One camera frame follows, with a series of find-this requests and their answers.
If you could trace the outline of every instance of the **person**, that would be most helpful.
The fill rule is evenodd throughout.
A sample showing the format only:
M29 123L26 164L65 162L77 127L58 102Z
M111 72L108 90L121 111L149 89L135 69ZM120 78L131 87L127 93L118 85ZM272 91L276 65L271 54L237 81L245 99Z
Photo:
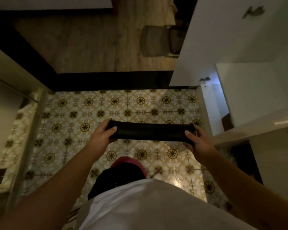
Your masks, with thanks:
M96 128L87 145L57 174L3 216L0 230L61 229L93 163L104 154L111 142L109 137L117 130L113 127L106 131L108 122ZM185 132L194 142L186 147L210 171L244 221L180 188L142 177L93 195L78 213L77 228L288 230L288 201L228 162L205 132L199 127L196 130L198 135Z

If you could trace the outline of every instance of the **cabinet door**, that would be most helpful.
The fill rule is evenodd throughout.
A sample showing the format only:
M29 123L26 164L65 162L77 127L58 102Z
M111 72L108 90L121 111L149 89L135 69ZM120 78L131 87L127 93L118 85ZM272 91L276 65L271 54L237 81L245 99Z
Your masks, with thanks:
M241 47L256 34L283 0L198 0L170 86L196 86L215 72L215 64L236 40ZM251 6L263 5L262 16L242 19Z

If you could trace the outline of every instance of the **laminate floor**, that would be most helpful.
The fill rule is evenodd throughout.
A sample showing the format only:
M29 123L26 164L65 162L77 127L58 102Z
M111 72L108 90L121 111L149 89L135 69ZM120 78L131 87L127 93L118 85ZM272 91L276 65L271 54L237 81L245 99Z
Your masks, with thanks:
M175 25L172 0L119 0L117 16L20 13L11 23L57 73L174 70L177 61L140 50L146 25Z

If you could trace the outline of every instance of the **finger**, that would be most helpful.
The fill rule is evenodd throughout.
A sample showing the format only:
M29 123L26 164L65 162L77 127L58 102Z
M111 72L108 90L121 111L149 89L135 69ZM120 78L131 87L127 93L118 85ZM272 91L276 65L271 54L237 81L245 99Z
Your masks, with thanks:
M115 142L115 141L117 141L117 139L110 139L110 140L109 140L109 143L113 143L113 142Z
M108 123L110 122L111 118L110 119L107 119L107 120L104 120L98 128L96 128L96 130L98 131L105 131L106 130L106 127L108 126Z
M184 145L188 150L190 150L191 152L193 152L193 147L192 147L191 144L184 142L183 145Z
M185 131L184 134L188 139L192 140L194 143L199 143L200 138L196 135L193 135L190 131Z
M110 137L111 135L113 135L116 131L117 131L117 127L114 126L114 127L110 128L110 129L106 130L106 131L104 132L104 134L105 134L105 136L106 136L107 138L109 138L109 137Z
M201 127L195 126L195 130L197 131L197 133L200 137L206 136L206 132Z

